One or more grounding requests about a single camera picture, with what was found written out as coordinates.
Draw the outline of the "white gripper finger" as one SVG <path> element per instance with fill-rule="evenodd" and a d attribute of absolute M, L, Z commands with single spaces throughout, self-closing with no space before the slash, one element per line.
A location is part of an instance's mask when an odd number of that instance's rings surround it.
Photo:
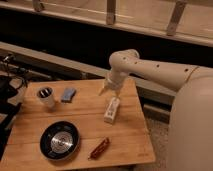
<path fill-rule="evenodd" d="M 106 90 L 107 90 L 107 87 L 103 86 L 98 95 L 101 96 L 104 92 L 106 92 Z"/>
<path fill-rule="evenodd" d="M 116 98 L 120 99 L 120 94 L 121 94 L 121 90 L 115 91 Z"/>

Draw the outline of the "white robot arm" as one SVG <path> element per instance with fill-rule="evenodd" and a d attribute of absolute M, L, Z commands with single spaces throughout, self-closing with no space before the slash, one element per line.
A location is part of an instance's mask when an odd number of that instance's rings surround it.
<path fill-rule="evenodd" d="M 103 89 L 119 92 L 135 74 L 176 92 L 170 113 L 167 171 L 213 171 L 213 68 L 142 60 L 134 49 L 114 52 Z"/>

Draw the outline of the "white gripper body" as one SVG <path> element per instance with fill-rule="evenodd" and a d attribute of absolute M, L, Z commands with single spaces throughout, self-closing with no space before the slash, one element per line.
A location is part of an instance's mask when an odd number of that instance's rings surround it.
<path fill-rule="evenodd" d="M 122 88 L 126 78 L 126 73 L 111 69 L 105 78 L 104 86 L 111 90 L 119 90 Z"/>

